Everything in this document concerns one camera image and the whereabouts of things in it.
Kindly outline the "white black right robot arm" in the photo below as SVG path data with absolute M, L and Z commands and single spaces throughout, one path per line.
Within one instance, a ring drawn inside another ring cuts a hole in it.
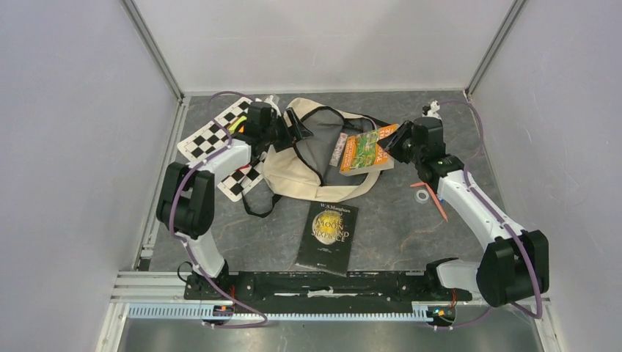
M 478 293 L 492 307 L 542 299 L 549 289 L 549 242 L 507 216 L 477 185 L 464 162 L 446 151 L 442 121 L 405 121 L 378 141 L 396 161 L 414 164 L 419 179 L 450 205 L 483 248 L 480 262 L 457 258 L 426 267 L 425 293 L 442 299 L 453 289 Z

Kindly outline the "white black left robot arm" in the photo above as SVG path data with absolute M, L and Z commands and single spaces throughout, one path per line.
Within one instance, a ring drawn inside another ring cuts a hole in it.
M 193 270 L 204 277 L 202 289 L 211 298 L 223 298 L 230 291 L 230 278 L 221 273 L 226 261 L 211 233 L 217 183 L 267 148 L 280 152 L 312 135 L 291 108 L 280 112 L 270 103 L 252 102 L 241 126 L 225 134 L 224 146 L 201 160 L 173 162 L 167 167 L 156 218 L 181 242 Z

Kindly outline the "orange Treehouse book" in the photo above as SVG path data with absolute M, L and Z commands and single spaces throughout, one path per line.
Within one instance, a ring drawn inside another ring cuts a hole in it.
M 340 174 L 354 176 L 393 169 L 394 159 L 380 147 L 378 141 L 391 136 L 398 127 L 398 124 L 393 124 L 349 136 L 340 162 Z

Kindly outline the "Little Women book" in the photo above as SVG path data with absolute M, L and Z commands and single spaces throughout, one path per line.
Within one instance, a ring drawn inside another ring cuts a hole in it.
M 347 133 L 340 133 L 339 138 L 337 139 L 337 142 L 334 146 L 334 150 L 332 152 L 332 156 L 331 159 L 329 161 L 329 165 L 330 166 L 339 166 L 340 165 L 340 160 L 341 160 L 341 156 L 343 154 L 343 151 L 345 149 L 346 143 L 347 143 L 347 139 L 348 139 L 348 134 Z

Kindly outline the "beige canvas backpack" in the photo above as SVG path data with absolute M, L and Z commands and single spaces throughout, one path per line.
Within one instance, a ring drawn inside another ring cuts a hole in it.
M 329 161 L 340 133 L 357 135 L 385 127 L 387 122 L 306 98 L 292 100 L 287 108 L 293 108 L 314 136 L 280 152 L 272 147 L 265 150 L 263 177 L 273 193 L 271 203 L 283 197 L 336 203 L 369 192 L 381 172 L 344 176 L 340 166 L 330 166 Z

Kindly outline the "black Moon and Sixpence book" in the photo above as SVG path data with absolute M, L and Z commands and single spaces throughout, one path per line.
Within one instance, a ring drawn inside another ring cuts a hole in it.
M 350 205 L 311 202 L 295 265 L 347 276 L 358 212 Z

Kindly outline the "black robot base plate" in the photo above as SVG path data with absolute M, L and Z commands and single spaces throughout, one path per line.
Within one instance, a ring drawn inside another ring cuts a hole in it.
M 223 271 L 207 280 L 192 273 L 186 300 L 237 299 L 236 312 L 265 314 L 407 313 L 414 302 L 465 302 L 466 290 L 442 288 L 418 271 Z

